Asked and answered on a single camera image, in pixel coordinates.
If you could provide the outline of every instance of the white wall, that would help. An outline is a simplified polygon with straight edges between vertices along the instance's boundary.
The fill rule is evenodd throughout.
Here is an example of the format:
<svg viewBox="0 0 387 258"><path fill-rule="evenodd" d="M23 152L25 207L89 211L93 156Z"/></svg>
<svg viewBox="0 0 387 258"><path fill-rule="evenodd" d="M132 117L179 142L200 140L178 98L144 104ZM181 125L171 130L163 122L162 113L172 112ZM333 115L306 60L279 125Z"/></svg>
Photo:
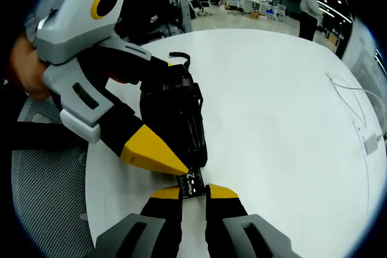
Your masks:
<svg viewBox="0 0 387 258"><path fill-rule="evenodd" d="M380 127L385 133L387 131L387 77L375 60L376 45L374 37L365 24L360 19L356 19L342 61L351 70L363 89L377 94L382 99L384 106L377 98L368 94Z"/></svg>

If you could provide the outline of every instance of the office floor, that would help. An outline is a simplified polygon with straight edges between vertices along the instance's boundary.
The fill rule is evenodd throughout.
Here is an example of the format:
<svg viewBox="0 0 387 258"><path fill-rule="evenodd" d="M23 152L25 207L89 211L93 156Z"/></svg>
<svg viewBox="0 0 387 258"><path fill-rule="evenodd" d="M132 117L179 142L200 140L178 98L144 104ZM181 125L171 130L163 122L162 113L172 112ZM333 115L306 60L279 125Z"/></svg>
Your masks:
<svg viewBox="0 0 387 258"><path fill-rule="evenodd" d="M281 18L283 21L260 16L259 19L252 19L249 15L233 15L231 10L226 10L223 5L206 7L206 11L212 13L207 16L197 16L192 20L193 31L198 30L216 30L218 28L251 28L257 30L276 31L278 33L290 34L298 36L299 21L289 18L288 16ZM314 42L324 45L332 52L336 51L336 47L325 38L323 33L317 31L314 34Z"/></svg>

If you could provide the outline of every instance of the gray mesh fabric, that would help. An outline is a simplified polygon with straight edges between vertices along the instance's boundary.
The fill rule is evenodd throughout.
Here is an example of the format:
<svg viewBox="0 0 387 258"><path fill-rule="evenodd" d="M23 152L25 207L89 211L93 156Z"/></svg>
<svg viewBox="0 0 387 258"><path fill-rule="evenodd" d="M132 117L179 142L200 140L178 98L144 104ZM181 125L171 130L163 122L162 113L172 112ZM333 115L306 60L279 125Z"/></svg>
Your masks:
<svg viewBox="0 0 387 258"><path fill-rule="evenodd" d="M19 121L60 123L59 111L52 99L27 99ZM85 169L86 152L78 147L13 152L16 214L47 257L83 257L94 248L86 215Z"/></svg>

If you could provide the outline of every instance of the white round table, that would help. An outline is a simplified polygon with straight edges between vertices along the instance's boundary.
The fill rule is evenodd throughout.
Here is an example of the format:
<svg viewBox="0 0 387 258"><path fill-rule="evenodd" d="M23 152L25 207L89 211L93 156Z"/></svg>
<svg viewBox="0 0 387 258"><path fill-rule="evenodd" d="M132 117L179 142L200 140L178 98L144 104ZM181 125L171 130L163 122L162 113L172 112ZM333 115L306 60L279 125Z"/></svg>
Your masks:
<svg viewBox="0 0 387 258"><path fill-rule="evenodd" d="M386 181L383 142L363 153L359 121L325 73L359 83L327 48L260 30L207 30L144 46L168 60L170 51L191 56L190 72L204 97L202 115L208 162L204 182L239 194L248 214L259 214L292 242L302 257L342 257L376 212ZM181 63L183 59L169 59ZM107 88L140 115L140 89L113 80ZM364 92L339 90L367 127L381 134ZM86 206L98 235L175 177L124 164L101 141L89 146ZM179 257L208 257L205 198L183 201Z"/></svg>

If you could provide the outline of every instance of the black bag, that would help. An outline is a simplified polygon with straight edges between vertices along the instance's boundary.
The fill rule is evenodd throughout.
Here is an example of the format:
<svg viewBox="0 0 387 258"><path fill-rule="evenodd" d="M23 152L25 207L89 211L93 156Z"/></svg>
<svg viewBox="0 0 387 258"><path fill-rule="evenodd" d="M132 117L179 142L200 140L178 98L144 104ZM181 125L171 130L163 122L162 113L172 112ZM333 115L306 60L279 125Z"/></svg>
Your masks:
<svg viewBox="0 0 387 258"><path fill-rule="evenodd" d="M167 68L165 76L153 76L141 83L141 117L179 159L189 168L204 167L207 146L204 139L199 85L188 72L189 56L184 65Z"/></svg>

